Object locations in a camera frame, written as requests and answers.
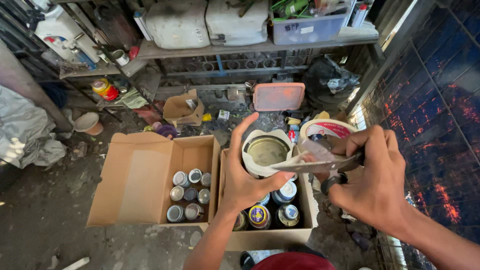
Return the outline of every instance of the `red shirt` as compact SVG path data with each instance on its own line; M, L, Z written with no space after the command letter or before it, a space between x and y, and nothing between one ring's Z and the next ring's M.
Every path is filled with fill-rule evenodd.
M252 270L335 270L324 258L301 252L284 252L272 255L255 264Z

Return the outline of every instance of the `hand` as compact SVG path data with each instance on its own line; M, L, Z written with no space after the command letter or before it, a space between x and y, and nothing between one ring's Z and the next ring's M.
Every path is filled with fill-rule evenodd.
M398 151L395 133L374 125L349 135L332 152L350 157L363 145L363 176L331 186L328 197L355 218L392 236L399 235L407 228L405 216L411 205L404 198L405 160Z
M241 138L251 123L258 119L258 113L245 118L233 130L230 139L230 150L227 156L227 170L222 206L239 213L252 207L267 193L278 190L295 174L293 172L277 172L265 179L256 179L248 174L241 165Z

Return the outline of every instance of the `pink plastic lid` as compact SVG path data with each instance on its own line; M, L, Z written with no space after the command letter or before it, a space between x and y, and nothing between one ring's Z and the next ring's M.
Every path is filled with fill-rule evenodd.
M258 84L252 90L255 110L297 110L303 101L305 85L303 83Z

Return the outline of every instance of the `white tarp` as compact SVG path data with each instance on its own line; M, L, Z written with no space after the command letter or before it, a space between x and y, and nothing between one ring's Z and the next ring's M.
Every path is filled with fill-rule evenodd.
M47 112L0 86L0 158L18 168L34 163L48 166L66 154L61 142L48 134L55 128Z

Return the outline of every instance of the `shelf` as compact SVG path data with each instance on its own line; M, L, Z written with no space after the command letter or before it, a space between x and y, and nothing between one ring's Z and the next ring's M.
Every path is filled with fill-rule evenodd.
M294 45L275 45L272 40L248 46L224 47L209 45L198 49L162 49L155 42L143 40L140 46L140 53L137 58L141 59L163 59L174 57L193 57L216 54L233 54L246 52L260 52L288 49L310 49L349 46L359 44L370 44L378 42L378 31L370 22L365 22L362 27L342 27L338 37L334 41L304 43Z
M132 61L128 62L128 64L122 66L123 72L128 76L131 77L134 75L138 70L142 67L147 65L148 59L139 59L136 57ZM64 79L67 77L85 77L85 76L103 76L103 75L112 75L112 74L120 74L120 71L117 67L110 63L107 64L103 60L100 60L97 63L97 68L94 71L90 70L82 70L82 71L73 71L68 73L60 73L60 79Z

